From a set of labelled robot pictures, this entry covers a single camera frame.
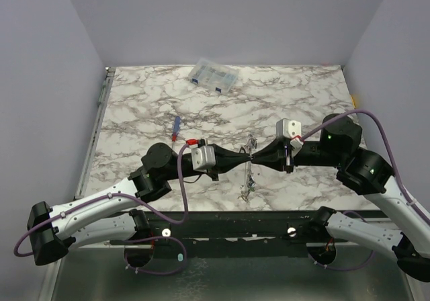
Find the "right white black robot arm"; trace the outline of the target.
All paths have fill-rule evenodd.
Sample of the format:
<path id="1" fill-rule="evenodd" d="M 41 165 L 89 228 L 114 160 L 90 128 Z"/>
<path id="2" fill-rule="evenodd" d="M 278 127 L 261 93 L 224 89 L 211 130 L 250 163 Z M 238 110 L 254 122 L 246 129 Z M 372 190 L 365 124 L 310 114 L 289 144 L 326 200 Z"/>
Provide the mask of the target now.
<path id="1" fill-rule="evenodd" d="M 251 162 L 291 173 L 297 166 L 334 167 L 336 179 L 370 201 L 391 219 L 395 230 L 321 207 L 297 230 L 311 241 L 350 241 L 385 254 L 407 275 L 429 281 L 429 213 L 404 188 L 393 159 L 386 161 L 360 146 L 362 128 L 350 113 L 330 114 L 308 134 L 297 121 L 280 120 L 275 140 Z"/>

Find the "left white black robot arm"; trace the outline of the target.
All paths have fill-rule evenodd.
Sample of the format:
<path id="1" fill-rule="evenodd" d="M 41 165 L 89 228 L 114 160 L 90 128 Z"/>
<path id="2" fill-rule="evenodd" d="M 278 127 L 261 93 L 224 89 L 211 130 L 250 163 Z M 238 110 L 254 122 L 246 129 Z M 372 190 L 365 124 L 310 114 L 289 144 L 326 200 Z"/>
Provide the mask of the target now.
<path id="1" fill-rule="evenodd" d="M 249 153 L 206 144 L 204 140 L 188 140 L 179 152 L 165 143 L 156 143 L 141 159 L 142 165 L 115 185 L 69 203 L 34 204 L 27 223 L 30 256 L 42 266 L 62 259 L 72 247 L 110 240 L 142 243 L 150 229 L 136 207 L 144 206 L 170 224 L 183 224 L 185 218 L 174 220 L 150 205 L 171 191 L 170 181 L 179 181 L 187 212 L 186 177 L 207 175 L 216 181 L 220 174 L 251 159 Z"/>

